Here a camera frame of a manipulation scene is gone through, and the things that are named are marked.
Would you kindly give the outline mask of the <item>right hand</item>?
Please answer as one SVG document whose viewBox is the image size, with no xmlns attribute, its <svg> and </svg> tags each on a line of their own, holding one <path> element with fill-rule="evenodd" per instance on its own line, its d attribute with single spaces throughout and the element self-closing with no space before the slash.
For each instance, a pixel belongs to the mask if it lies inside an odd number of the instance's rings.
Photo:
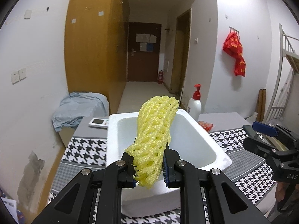
<svg viewBox="0 0 299 224">
<path fill-rule="evenodd" d="M 294 191 L 294 185 L 290 183 L 277 182 L 275 198 L 277 203 L 277 210 L 283 211 L 284 206 L 291 197 Z"/>
</svg>

